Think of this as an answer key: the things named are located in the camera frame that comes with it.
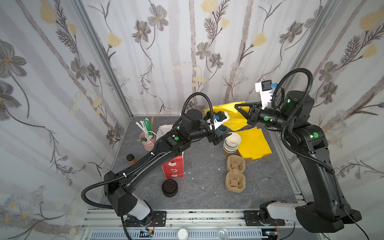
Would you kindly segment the green straw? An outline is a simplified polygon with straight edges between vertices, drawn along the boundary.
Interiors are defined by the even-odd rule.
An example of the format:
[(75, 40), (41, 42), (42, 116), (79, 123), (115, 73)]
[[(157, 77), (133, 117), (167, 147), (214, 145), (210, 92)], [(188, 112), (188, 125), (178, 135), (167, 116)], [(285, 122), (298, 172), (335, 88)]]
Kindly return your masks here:
[(149, 122), (148, 119), (144, 119), (142, 121), (142, 126), (146, 132), (146, 134), (150, 137), (150, 136), (153, 136), (153, 133), (152, 133), (152, 127), (151, 127), (151, 124)]

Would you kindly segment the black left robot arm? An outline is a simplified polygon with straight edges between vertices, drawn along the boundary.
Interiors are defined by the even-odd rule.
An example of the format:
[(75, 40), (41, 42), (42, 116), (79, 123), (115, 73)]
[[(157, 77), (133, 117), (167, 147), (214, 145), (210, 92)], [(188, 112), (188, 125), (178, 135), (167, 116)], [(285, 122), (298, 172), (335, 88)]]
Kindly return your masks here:
[[(209, 111), (204, 116), (196, 109), (187, 110), (187, 105), (193, 97), (202, 96), (209, 104)], [(117, 216), (133, 216), (139, 221), (153, 217), (153, 210), (145, 202), (134, 195), (136, 187), (144, 177), (157, 167), (181, 156), (192, 143), (207, 138), (214, 145), (218, 145), (224, 138), (220, 126), (230, 119), (227, 112), (214, 112), (212, 103), (204, 93), (193, 93), (185, 101), (178, 120), (170, 131), (158, 137), (153, 149), (132, 166), (114, 173), (108, 172), (104, 181), (86, 187), (82, 193), (82, 200), (96, 208), (113, 209)], [(91, 201), (86, 193), (92, 189), (103, 187), (109, 204), (102, 205)]]

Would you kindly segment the single yellow paper napkin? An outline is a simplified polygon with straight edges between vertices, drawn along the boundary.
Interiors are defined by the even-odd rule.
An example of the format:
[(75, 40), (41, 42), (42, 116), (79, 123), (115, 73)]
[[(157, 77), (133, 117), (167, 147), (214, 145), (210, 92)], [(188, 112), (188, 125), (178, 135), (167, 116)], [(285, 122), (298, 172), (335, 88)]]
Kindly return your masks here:
[(228, 127), (232, 131), (236, 132), (245, 126), (247, 126), (247, 120), (244, 116), (235, 109), (236, 104), (243, 104), (245, 102), (233, 102), (229, 104), (213, 106), (213, 110), (215, 113), (220, 111), (227, 112), (229, 114), (230, 119), (224, 123), (224, 126)]

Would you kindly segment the red white paper bag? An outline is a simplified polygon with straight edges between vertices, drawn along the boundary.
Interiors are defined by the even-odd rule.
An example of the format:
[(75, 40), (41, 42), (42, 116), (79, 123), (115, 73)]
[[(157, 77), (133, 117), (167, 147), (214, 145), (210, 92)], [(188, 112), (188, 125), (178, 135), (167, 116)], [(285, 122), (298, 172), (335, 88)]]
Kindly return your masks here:
[[(157, 131), (157, 136), (162, 137), (172, 128), (172, 125), (161, 125)], [(184, 153), (162, 165), (163, 173), (166, 179), (183, 178), (184, 172)]]

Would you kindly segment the brown syrup bottle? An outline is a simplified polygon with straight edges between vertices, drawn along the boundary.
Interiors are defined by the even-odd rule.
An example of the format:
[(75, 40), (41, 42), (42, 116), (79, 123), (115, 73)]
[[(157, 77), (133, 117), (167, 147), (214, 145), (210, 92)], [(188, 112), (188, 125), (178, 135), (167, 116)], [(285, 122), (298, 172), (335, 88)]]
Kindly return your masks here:
[(126, 156), (126, 160), (127, 160), (127, 162), (129, 163), (130, 166), (135, 164), (138, 161), (138, 159), (133, 154), (128, 154)]

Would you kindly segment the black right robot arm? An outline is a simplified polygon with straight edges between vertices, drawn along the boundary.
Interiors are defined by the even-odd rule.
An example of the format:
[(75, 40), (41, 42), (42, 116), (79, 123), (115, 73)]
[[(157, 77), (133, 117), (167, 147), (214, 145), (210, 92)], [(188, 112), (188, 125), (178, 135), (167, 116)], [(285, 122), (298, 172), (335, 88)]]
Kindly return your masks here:
[[(296, 73), (307, 76), (306, 89), (285, 93), (283, 83)], [(266, 202), (260, 205), (260, 222), (286, 220), (299, 223), (310, 233), (335, 233), (347, 224), (357, 224), (362, 215), (351, 208), (343, 195), (323, 130), (308, 123), (314, 106), (314, 99), (309, 96), (313, 80), (307, 69), (292, 70), (277, 84), (270, 108), (263, 108), (260, 102), (236, 104), (235, 108), (249, 125), (263, 123), (281, 133), (283, 145), (300, 160), (314, 198), (302, 205)]]

